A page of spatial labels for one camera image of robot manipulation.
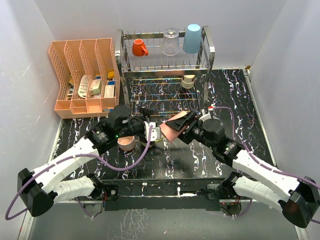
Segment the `dusty pink tumbler cup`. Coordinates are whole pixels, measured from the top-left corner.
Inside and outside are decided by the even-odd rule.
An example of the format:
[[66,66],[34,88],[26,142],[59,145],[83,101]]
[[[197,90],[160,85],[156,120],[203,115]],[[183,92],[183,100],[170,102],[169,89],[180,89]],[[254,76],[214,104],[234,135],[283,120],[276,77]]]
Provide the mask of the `dusty pink tumbler cup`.
[[172,143],[181,133],[181,131],[176,131],[173,128],[169,127],[167,125],[168,121],[173,121],[179,118],[184,117],[185,115],[187,115],[186,111],[181,111],[178,114],[174,115],[173,117],[169,118],[166,122],[162,123],[159,127],[161,130],[162,135],[170,142]]

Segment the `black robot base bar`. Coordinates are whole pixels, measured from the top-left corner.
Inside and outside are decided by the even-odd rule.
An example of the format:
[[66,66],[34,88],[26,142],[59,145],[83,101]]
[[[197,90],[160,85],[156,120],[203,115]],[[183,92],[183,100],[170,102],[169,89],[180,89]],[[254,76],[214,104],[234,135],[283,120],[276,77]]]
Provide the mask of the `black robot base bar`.
[[110,179],[103,180],[98,198],[81,196],[86,204],[101,204],[104,211],[201,209],[219,211],[231,205],[235,212],[248,197],[231,196],[222,190],[221,178]]

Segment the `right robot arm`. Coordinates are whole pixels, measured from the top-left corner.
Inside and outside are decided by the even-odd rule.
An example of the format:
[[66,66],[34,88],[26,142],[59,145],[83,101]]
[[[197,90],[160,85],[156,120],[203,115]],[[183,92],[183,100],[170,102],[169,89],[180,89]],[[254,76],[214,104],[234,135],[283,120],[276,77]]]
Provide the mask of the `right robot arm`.
[[223,194],[247,197],[282,213],[293,225],[305,229],[320,207],[320,186],[308,177],[285,173],[257,158],[243,143],[227,137],[225,128],[210,114],[180,112],[161,125],[163,135],[185,144],[193,140],[212,151],[221,163],[234,168],[222,184]]

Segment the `cream steel tumbler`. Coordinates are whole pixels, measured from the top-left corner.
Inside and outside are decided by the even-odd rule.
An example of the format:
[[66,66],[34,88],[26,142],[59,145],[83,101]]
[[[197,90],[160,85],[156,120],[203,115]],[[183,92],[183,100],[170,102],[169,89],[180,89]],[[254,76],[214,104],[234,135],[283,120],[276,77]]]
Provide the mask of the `cream steel tumbler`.
[[184,89],[192,89],[195,84],[195,75],[184,75],[181,79],[181,87]]

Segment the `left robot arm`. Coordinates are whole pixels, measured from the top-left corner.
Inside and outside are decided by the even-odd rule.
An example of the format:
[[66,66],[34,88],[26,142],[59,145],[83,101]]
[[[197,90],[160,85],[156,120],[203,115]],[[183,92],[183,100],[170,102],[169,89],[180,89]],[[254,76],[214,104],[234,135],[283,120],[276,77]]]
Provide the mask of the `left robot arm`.
[[43,215],[54,204],[67,199],[99,199],[103,195],[103,183],[93,173],[74,180],[66,181],[65,178],[94,159],[117,172],[136,167],[143,155],[132,165],[122,168],[112,166],[101,157],[117,145],[118,139],[136,136],[145,137],[149,147],[151,142],[160,138],[161,133],[146,113],[132,116],[128,106],[117,105],[67,151],[33,170],[22,169],[17,175],[15,197],[21,198],[32,217]]

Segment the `light pink mug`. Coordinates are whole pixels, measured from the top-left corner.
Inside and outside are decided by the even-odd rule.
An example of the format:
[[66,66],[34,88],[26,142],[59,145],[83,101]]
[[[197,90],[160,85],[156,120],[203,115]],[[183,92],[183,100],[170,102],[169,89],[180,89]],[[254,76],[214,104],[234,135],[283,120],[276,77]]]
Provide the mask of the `light pink mug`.
[[135,148],[136,140],[134,136],[120,137],[117,144],[124,152],[129,152]]

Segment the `light blue plastic cup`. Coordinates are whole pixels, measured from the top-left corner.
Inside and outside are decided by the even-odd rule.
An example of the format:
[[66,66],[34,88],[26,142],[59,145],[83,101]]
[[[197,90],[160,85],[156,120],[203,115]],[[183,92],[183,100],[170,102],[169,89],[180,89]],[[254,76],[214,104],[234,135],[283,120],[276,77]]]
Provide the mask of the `light blue plastic cup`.
[[185,31],[182,49],[187,54],[196,54],[201,46],[201,27],[198,24],[190,24]]

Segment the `yellow-green mug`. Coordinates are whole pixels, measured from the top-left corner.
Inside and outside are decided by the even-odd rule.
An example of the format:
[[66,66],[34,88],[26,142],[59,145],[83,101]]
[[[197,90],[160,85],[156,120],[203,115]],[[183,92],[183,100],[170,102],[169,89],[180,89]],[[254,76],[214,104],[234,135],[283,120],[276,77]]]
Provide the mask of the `yellow-green mug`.
[[[164,140],[164,136],[162,136],[160,139],[157,139],[155,141],[151,141],[149,144],[149,148],[152,148],[153,146],[156,145],[156,143],[160,143]],[[139,142],[141,143],[142,146],[146,147],[147,146],[147,140],[145,138],[140,139]]]

